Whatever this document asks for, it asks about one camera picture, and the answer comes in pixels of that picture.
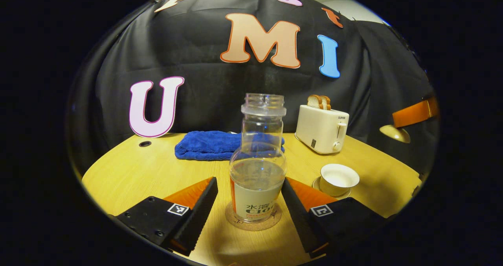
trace pink letter u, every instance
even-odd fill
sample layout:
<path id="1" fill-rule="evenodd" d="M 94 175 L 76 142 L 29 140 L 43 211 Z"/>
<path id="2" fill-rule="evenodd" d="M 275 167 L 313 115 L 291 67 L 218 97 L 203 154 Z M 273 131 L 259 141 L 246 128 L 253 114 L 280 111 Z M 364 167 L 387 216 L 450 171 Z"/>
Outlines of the pink letter u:
<path id="1" fill-rule="evenodd" d="M 147 92 L 154 83 L 150 80 L 140 81 L 131 86 L 131 106 L 129 107 L 129 126 L 133 132 L 142 137 L 159 137 L 165 135 L 173 126 L 176 93 L 184 83 L 181 76 L 164 78 L 159 85 L 164 89 L 160 117 L 156 121 L 145 119 Z"/>

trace letter m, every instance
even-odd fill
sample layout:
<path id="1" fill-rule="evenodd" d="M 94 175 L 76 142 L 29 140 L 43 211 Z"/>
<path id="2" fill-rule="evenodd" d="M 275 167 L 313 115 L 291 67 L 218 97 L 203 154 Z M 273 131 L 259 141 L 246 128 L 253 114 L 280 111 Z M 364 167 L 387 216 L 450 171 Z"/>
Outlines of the letter m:
<path id="1" fill-rule="evenodd" d="M 250 14 L 230 13 L 225 16 L 232 22 L 229 46 L 221 53 L 224 62 L 248 62 L 250 54 L 244 50 L 246 40 L 259 62 L 264 62 L 276 45 L 276 53 L 271 62 L 276 66 L 296 69 L 300 67 L 297 59 L 297 33 L 300 27 L 288 21 L 278 21 L 268 32 L 256 17 Z"/>

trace table hole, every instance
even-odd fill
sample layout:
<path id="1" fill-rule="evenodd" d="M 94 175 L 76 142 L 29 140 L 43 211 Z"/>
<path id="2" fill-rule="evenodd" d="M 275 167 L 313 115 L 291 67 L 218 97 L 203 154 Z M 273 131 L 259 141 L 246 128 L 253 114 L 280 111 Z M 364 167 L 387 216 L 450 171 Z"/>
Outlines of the table hole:
<path id="1" fill-rule="evenodd" d="M 139 146 L 140 146 L 140 147 L 147 147 L 147 146 L 149 146 L 150 144 L 152 144 L 150 141 L 144 141 L 144 142 L 141 142 L 141 143 L 139 144 Z"/>

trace bottle label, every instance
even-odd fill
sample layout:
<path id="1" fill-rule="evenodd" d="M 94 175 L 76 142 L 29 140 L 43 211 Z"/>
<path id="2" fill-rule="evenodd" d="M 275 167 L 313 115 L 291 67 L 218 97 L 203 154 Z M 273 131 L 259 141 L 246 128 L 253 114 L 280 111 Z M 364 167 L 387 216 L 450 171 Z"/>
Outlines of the bottle label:
<path id="1" fill-rule="evenodd" d="M 264 191 L 245 189 L 230 180 L 232 192 L 232 207 L 241 218 L 250 221 L 267 218 L 274 207 L 275 200 L 280 194 L 282 184 Z"/>

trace coaster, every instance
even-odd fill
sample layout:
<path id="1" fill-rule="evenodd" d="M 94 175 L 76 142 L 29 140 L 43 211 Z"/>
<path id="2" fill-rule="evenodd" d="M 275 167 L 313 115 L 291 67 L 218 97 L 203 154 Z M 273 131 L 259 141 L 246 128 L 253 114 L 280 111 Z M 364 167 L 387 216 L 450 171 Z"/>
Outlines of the coaster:
<path id="1" fill-rule="evenodd" d="M 280 221 L 282 213 L 283 212 L 281 208 L 277 204 L 274 204 L 273 212 L 266 221 L 263 221 L 261 223 L 246 223 L 237 219 L 237 217 L 234 215 L 234 211 L 232 210 L 232 202 L 229 202 L 229 204 L 225 208 L 225 218 L 227 218 L 229 223 L 231 223 L 232 226 L 245 231 L 262 231 L 269 229 Z"/>
<path id="2" fill-rule="evenodd" d="M 319 189 L 319 179 L 320 178 L 321 178 L 321 176 L 319 176 L 318 178 L 316 178 L 316 180 L 314 180 L 314 182 L 313 182 L 313 187 L 315 189 L 318 189 L 319 191 L 321 191 L 321 189 Z M 343 194 L 341 194 L 339 196 L 332 196 L 332 197 L 336 198 L 337 200 L 341 200 L 341 199 L 349 197 L 350 194 L 351 194 L 351 189 L 349 189 L 348 191 L 346 191 L 345 193 L 343 193 Z"/>

